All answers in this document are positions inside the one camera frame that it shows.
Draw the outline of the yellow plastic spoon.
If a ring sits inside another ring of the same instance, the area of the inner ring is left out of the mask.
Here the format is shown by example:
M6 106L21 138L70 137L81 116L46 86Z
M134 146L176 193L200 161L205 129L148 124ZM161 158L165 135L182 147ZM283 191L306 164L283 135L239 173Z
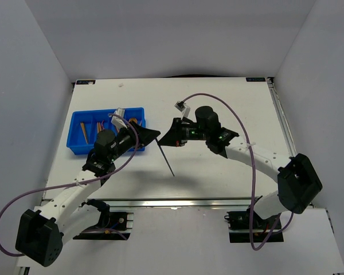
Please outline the yellow plastic spoon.
M135 117L132 117L132 118L129 119L129 122L130 122L130 123L131 123L131 122L137 123L138 120L137 120Z

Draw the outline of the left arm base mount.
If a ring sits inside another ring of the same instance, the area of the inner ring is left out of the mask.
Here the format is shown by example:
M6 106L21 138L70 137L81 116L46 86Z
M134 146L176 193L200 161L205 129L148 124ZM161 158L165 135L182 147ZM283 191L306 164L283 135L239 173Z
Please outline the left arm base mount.
M95 225L84 229L74 236L74 240L102 240L102 241L126 241L130 237L134 222L134 213L124 210L112 210L104 201L90 199L81 204L91 210L96 210L99 219Z

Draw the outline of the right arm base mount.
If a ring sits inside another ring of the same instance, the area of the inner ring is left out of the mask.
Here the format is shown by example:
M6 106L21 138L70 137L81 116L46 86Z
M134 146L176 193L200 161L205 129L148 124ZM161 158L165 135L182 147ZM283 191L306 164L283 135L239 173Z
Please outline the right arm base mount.
M250 243L249 239L249 211L229 211L224 219L228 223L230 243ZM253 218L253 241L260 243L268 235L275 223L276 216L262 220L259 217ZM279 221L267 242L284 242L283 233L280 232L282 224Z

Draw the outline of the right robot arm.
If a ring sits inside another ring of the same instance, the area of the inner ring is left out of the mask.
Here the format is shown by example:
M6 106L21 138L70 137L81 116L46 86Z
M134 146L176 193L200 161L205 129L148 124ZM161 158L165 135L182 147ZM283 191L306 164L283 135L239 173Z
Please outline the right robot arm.
M322 190L306 155L283 156L249 144L238 133L222 127L212 107L196 109L196 121L187 118L190 108L186 104L178 103L176 108L182 114L183 140L203 140L214 154L254 167L277 183L277 190L255 200L247 214L252 227L259 229L270 217L285 211L301 214Z

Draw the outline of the blue chopstick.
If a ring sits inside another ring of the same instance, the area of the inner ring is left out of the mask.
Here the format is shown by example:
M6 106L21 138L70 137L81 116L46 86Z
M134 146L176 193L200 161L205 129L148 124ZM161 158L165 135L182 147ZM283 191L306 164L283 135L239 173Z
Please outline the blue chopstick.
M172 167L171 167L171 165L170 165L170 163L169 163L169 161L168 161L168 159L167 159L167 157L166 157L162 147L160 146L159 143L157 143L157 145L158 145L158 148L159 148L159 150L160 150L160 152L161 152L161 154L162 154L162 156L163 156L163 158L164 158L164 160L165 160L165 162L166 162L166 164L167 164L167 166L168 166L172 176L175 177L175 173L173 172L173 169L172 169Z

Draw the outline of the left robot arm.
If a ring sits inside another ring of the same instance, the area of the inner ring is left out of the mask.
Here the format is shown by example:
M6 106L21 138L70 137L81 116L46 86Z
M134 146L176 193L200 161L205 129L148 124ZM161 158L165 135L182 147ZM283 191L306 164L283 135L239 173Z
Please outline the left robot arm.
M25 211L19 222L15 248L43 267L55 262L62 247L84 230L109 225L110 207L90 199L111 173L115 160L130 149L140 149L155 141L160 131L144 128L135 122L119 133L104 129L97 134L93 149L75 179L73 187L62 190L38 210Z

